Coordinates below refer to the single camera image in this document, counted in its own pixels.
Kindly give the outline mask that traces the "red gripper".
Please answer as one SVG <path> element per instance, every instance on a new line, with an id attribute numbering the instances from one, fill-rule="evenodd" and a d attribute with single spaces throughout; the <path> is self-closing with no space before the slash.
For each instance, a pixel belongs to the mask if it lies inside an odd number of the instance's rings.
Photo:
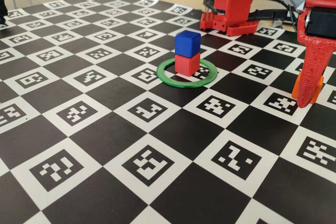
<path id="1" fill-rule="evenodd" d="M 303 69 L 296 79 L 296 100 L 300 108 L 315 103 L 323 86 L 323 73 L 334 52 L 335 0 L 305 0 L 299 14 L 298 40 L 312 37 L 315 42 L 306 45 Z"/>

